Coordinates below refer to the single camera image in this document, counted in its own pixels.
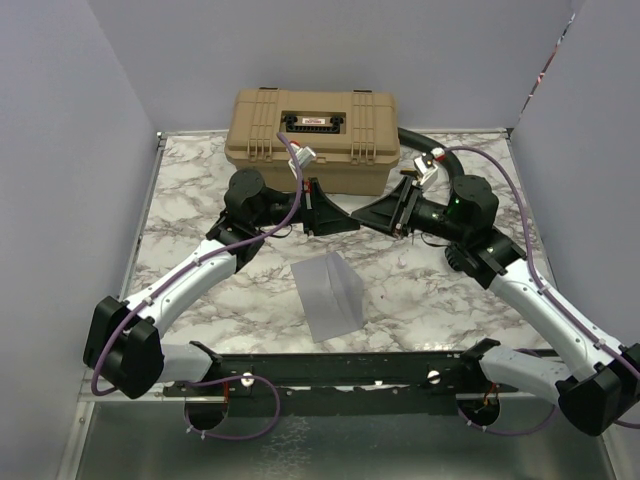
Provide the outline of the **grey envelope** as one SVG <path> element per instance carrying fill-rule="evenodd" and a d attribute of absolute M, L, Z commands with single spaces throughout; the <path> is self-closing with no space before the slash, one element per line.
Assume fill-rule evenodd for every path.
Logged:
<path fill-rule="evenodd" d="M 363 328 L 364 282 L 337 252 L 291 265 L 315 343 Z"/>

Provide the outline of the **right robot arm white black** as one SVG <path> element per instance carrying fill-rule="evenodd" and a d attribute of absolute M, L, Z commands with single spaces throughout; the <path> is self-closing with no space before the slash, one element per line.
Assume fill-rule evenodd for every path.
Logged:
<path fill-rule="evenodd" d="M 404 237 L 418 230 L 450 241 L 449 263 L 514 308 L 549 343 L 557 363 L 483 340 L 459 367 L 461 383 L 481 391 L 512 386 L 559 407 L 578 430 L 598 436 L 639 401 L 639 346 L 626 346 L 589 321 L 495 227 L 498 197 L 482 177 L 462 175 L 441 205 L 410 177 L 353 212 L 361 225 Z"/>

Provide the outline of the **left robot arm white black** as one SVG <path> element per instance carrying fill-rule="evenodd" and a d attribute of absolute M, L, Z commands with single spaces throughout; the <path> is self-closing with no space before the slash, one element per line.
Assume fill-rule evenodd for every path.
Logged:
<path fill-rule="evenodd" d="M 298 181 L 293 193 L 267 187 L 255 169 L 235 172 L 225 208 L 195 251 L 146 289 L 95 308 L 83 361 L 92 369 L 91 391 L 116 391 L 130 399 L 157 383 L 188 383 L 206 395 L 220 385 L 218 356 L 196 341 L 169 345 L 162 339 L 173 322 L 212 287 L 238 273 L 267 237 L 301 224 L 307 233 L 332 235 L 360 225 L 329 200 L 316 180 Z"/>

